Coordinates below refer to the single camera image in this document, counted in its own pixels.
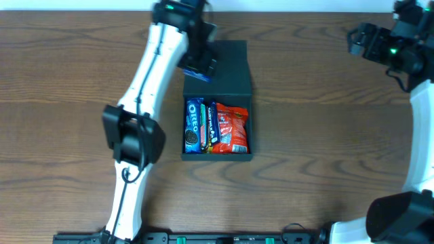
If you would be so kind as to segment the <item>blue eclipse mints tin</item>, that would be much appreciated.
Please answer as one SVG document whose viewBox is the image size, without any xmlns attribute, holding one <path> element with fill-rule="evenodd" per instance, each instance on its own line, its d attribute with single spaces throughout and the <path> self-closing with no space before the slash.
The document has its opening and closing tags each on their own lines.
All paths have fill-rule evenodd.
<svg viewBox="0 0 434 244">
<path fill-rule="evenodd" d="M 211 78 L 210 76 L 207 76 L 207 75 L 204 75 L 204 74 L 201 74 L 201 73 L 196 73 L 196 72 L 193 71 L 193 70 L 184 69 L 184 70 L 183 70 L 183 73 L 184 73 L 186 76 L 189 76 L 189 77 L 192 77 L 192 78 L 195 78 L 195 79 L 201 80 L 201 81 L 205 81 L 205 82 L 207 82 L 207 83 L 210 83 L 210 82 L 212 81 L 212 78 Z"/>
</svg>

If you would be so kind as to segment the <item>black gift box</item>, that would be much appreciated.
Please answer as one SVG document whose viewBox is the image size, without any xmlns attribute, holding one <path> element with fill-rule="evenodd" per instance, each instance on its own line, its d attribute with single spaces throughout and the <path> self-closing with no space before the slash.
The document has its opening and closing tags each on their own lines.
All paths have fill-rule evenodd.
<svg viewBox="0 0 434 244">
<path fill-rule="evenodd" d="M 215 41 L 213 48 L 217 53 L 216 68 L 210 81 L 184 76 L 183 98 L 203 98 L 225 106 L 242 107 L 248 110 L 245 130 L 247 134 L 247 154 L 193 154 L 182 150 L 183 161 L 251 161 L 255 151 L 252 112 L 252 77 L 248 64 L 246 41 Z"/>
</svg>

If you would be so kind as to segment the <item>green red candy bar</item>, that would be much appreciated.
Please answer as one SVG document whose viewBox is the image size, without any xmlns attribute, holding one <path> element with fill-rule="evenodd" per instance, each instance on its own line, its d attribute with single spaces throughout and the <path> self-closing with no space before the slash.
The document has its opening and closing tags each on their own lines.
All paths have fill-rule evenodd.
<svg viewBox="0 0 434 244">
<path fill-rule="evenodd" d="M 201 151 L 205 152 L 208 150 L 208 109 L 205 104 L 201 104 L 200 107 L 200 133 L 201 133 L 201 141 L 200 147 Z"/>
</svg>

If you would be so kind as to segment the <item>red snack packet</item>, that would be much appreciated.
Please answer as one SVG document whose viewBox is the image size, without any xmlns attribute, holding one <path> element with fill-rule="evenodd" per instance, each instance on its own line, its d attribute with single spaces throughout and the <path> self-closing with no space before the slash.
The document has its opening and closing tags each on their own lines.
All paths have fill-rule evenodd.
<svg viewBox="0 0 434 244">
<path fill-rule="evenodd" d="M 248 110 L 242 107 L 225 106 L 216 103 L 217 119 L 220 128 L 220 140 L 212 145 L 214 154 L 247 154 L 248 137 L 245 125 Z"/>
</svg>

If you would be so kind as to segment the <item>blue oreo cookie pack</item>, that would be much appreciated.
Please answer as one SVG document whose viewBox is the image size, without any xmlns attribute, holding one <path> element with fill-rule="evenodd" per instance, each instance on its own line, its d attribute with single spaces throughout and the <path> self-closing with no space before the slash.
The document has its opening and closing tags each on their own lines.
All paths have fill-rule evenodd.
<svg viewBox="0 0 434 244">
<path fill-rule="evenodd" d="M 203 98 L 186 100 L 186 120 L 184 127 L 185 153 L 201 153 L 201 105 Z"/>
</svg>

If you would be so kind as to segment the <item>dairy milk chocolate bar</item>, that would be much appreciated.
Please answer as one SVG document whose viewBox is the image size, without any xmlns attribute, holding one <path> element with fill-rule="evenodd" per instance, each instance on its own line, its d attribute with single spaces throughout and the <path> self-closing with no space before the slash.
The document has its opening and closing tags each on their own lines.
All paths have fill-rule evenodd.
<svg viewBox="0 0 434 244">
<path fill-rule="evenodd" d="M 220 142 L 221 137 L 218 111 L 215 101 L 211 101 L 208 106 L 208 127 L 210 144 L 213 146 Z"/>
</svg>

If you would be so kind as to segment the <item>yellow snack packet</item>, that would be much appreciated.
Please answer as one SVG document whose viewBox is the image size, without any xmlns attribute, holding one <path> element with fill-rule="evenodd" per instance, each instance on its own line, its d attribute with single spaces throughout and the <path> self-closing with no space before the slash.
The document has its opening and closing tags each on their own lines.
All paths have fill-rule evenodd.
<svg viewBox="0 0 434 244">
<path fill-rule="evenodd" d="M 212 152 L 213 152 L 213 146 L 210 144 L 210 145 L 207 147 L 206 153 L 212 153 Z"/>
</svg>

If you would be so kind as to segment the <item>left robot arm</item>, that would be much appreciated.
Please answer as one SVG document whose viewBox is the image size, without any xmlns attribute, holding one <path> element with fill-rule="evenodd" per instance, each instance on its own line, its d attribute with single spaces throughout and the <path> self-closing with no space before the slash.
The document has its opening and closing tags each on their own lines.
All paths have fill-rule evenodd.
<svg viewBox="0 0 434 244">
<path fill-rule="evenodd" d="M 130 86 L 102 124 L 115 160 L 116 185 L 101 243 L 133 243 L 142 226 L 146 179 L 159 160 L 165 134 L 158 124 L 164 95 L 177 68 L 209 77 L 216 55 L 216 25 L 203 20 L 206 0 L 159 1 L 153 6 L 148 41 Z"/>
</svg>

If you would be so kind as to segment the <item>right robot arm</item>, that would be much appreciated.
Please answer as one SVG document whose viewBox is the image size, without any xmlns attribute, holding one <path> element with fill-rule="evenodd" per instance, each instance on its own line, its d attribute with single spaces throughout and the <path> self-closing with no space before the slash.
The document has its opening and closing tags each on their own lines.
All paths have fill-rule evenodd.
<svg viewBox="0 0 434 244">
<path fill-rule="evenodd" d="M 348 51 L 387 67 L 386 76 L 409 94 L 410 162 L 401 192 L 374 200 L 366 216 L 323 228 L 319 243 L 433 242 L 433 2 L 393 6 L 387 29 L 362 22 L 348 32 Z"/>
</svg>

